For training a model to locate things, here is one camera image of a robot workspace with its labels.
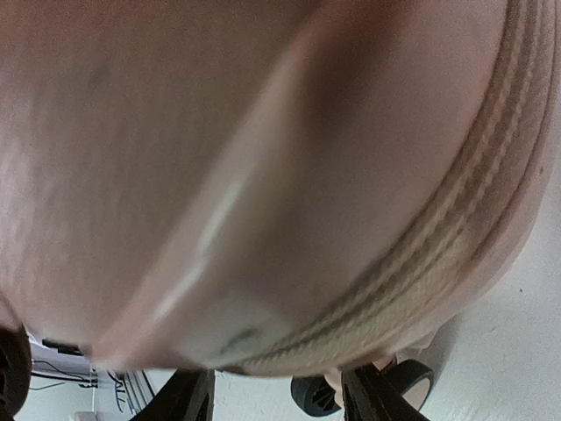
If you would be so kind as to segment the pink hard-shell suitcase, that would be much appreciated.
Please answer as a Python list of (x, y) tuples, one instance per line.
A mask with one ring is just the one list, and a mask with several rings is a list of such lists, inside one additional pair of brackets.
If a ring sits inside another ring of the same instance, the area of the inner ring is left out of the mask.
[(2, 2), (2, 419), (33, 333), (429, 386), (395, 355), (519, 253), (559, 91), (557, 1)]

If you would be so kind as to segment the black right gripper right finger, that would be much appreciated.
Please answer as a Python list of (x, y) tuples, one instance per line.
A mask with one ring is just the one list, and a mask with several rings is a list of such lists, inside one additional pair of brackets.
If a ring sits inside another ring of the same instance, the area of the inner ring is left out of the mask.
[(345, 420), (423, 420), (423, 366), (346, 370), (342, 389)]

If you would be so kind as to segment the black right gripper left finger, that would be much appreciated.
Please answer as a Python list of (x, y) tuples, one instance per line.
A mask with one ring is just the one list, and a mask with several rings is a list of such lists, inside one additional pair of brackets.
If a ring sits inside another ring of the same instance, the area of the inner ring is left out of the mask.
[(199, 421), (213, 418), (215, 373), (177, 370), (142, 410), (147, 421)]

